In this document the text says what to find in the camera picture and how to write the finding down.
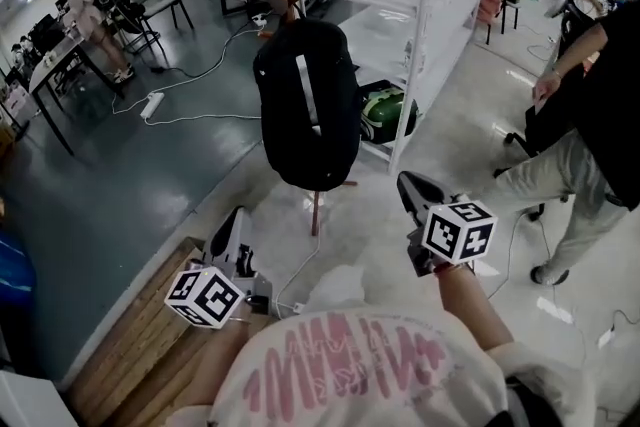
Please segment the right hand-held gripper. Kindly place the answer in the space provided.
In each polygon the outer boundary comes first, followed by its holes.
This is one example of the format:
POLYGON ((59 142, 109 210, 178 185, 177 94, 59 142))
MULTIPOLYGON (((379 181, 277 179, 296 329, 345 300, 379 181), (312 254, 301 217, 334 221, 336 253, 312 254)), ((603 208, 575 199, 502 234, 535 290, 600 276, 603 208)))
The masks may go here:
POLYGON ((396 185, 406 212, 422 217, 408 236, 417 276, 442 263, 458 266, 488 254, 498 219, 482 202, 449 203, 453 193, 445 185, 413 171, 401 171, 396 185))

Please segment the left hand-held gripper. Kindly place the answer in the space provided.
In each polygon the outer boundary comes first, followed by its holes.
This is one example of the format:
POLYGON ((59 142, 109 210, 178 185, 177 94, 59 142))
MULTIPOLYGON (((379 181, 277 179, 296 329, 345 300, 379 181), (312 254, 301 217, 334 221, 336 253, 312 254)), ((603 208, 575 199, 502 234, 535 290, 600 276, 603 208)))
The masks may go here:
POLYGON ((209 254, 194 250, 170 285, 165 305, 191 325, 219 330, 243 303, 271 313, 273 286, 253 269, 253 250, 242 244, 244 224, 245 209, 235 207, 210 237, 209 254))

